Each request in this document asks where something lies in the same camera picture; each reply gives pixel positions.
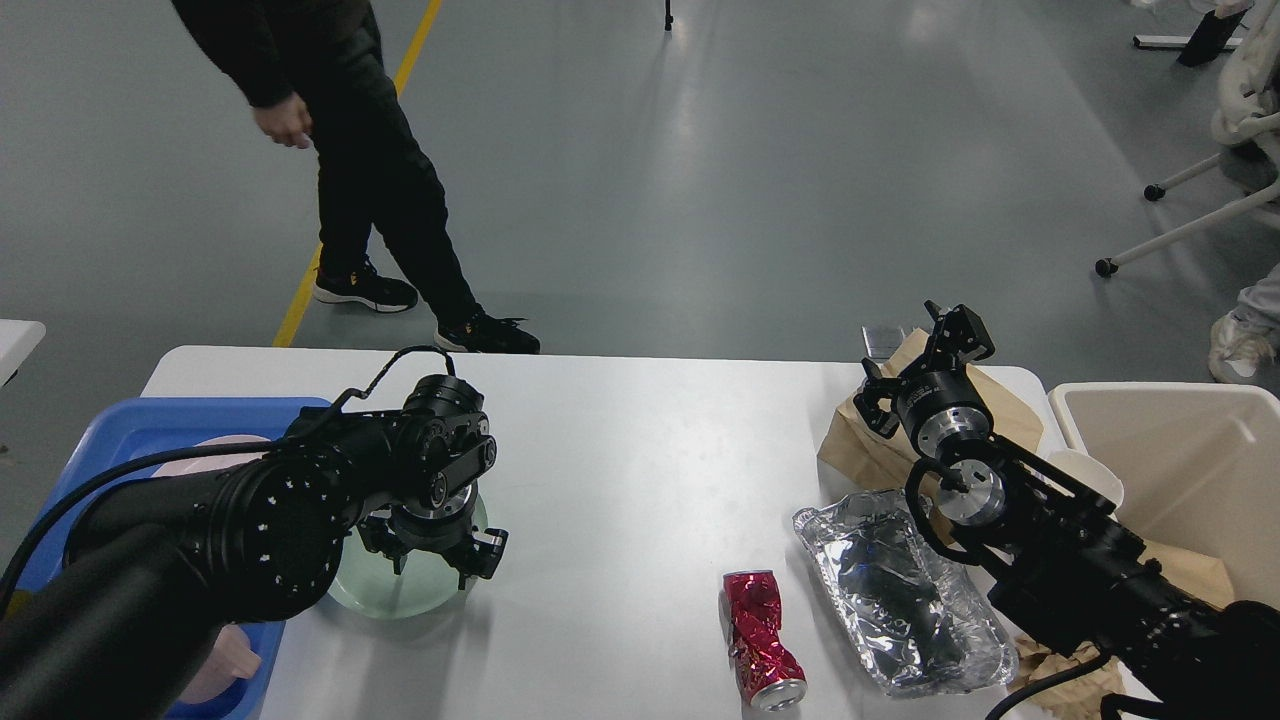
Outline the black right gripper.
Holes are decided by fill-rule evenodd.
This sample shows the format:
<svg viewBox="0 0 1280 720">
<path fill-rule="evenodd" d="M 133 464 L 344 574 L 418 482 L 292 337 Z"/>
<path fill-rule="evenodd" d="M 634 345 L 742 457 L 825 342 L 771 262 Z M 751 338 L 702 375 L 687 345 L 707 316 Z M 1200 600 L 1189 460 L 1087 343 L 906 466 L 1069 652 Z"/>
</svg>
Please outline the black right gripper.
<svg viewBox="0 0 1280 720">
<path fill-rule="evenodd" d="M 854 395 L 854 407 L 881 438 L 893 438 L 901 424 L 918 455 L 945 460 L 954 454 L 954 445 L 983 439 L 995 428 L 966 368 L 992 357 L 996 346 L 980 315 L 969 306 L 943 307 L 932 300 L 924 306 L 934 322 L 925 342 L 924 373 L 904 380 L 886 377 L 873 360 L 861 360 L 865 378 Z"/>
</svg>

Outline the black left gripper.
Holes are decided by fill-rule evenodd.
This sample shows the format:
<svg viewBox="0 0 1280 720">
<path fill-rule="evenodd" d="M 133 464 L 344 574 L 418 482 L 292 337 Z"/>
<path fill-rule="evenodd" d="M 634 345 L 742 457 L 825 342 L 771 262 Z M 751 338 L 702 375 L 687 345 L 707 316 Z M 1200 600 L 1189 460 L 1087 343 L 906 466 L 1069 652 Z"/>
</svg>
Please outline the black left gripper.
<svg viewBox="0 0 1280 720">
<path fill-rule="evenodd" d="M 394 505 L 389 518 L 369 515 L 356 529 L 365 550 L 390 561 L 397 577 L 403 574 L 403 546 L 434 553 L 454 548 L 458 591 L 466 591 L 472 579 L 494 577 L 509 539 L 506 529 L 476 528 L 474 516 L 481 506 L 479 488 L 466 486 L 439 509 Z"/>
</svg>

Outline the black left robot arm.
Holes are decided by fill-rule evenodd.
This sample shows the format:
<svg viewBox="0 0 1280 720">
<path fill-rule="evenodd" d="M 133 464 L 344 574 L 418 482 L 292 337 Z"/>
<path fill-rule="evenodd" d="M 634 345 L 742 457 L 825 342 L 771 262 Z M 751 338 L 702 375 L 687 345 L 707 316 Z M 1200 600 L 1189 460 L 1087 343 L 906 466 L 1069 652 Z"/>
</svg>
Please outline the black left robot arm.
<svg viewBox="0 0 1280 720">
<path fill-rule="evenodd" d="M 479 529 L 497 460 L 484 397 L 452 357 L 403 406 L 305 407 L 283 437 L 150 454 L 56 501 L 3 573 L 3 716 L 160 719 L 220 632 L 284 621 L 335 580 L 346 538 L 402 573 L 433 553 L 458 588 L 508 533 Z"/>
</svg>

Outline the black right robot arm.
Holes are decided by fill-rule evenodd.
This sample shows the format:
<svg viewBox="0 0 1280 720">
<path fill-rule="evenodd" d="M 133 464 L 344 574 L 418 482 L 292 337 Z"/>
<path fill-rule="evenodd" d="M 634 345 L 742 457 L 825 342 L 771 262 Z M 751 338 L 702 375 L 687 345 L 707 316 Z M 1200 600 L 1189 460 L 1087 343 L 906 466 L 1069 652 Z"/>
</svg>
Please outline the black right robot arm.
<svg viewBox="0 0 1280 720">
<path fill-rule="evenodd" d="M 1111 693 L 1105 719 L 1258 719 L 1277 707 L 1277 610 L 1240 600 L 1224 609 L 1175 587 L 1144 541 L 1114 519 L 1115 503 L 995 430 L 968 377 L 995 345 L 965 305 L 925 301 L 933 319 L 922 354 L 886 375 L 870 359 L 852 397 L 869 429 L 904 430 L 916 455 L 905 483 L 909 512 L 940 556 L 995 579 L 989 602 L 1032 639 L 1076 667 L 1015 691 L 1001 719 L 1041 693 L 1116 659 L 1151 700 Z"/>
</svg>

